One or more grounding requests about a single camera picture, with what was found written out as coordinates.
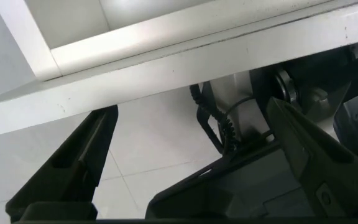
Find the black cable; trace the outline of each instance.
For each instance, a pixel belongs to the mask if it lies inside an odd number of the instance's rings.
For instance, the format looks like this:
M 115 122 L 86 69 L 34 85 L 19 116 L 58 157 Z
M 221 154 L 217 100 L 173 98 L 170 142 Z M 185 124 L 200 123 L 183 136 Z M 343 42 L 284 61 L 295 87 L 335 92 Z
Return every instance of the black cable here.
M 232 110 L 234 110 L 236 107 L 238 107 L 240 104 L 245 103 L 245 102 L 250 101 L 250 100 L 253 100 L 253 99 L 254 99 L 254 97 L 248 96 L 248 97 L 245 97 L 244 99 L 238 101 L 237 103 L 234 103 L 234 104 L 226 111 L 226 113 L 225 113 L 224 115 L 225 115 L 225 116 L 228 116 L 228 115 L 230 114 L 230 112 L 231 112 Z
M 233 124 L 227 118 L 227 116 L 222 113 L 219 109 L 207 104 L 205 97 L 200 92 L 200 87 L 198 84 L 190 86 L 190 93 L 193 100 L 198 106 L 203 110 L 208 112 L 213 118 L 218 121 L 223 133 L 224 133 L 224 149 L 223 154 L 234 151 L 236 148 L 236 139 Z

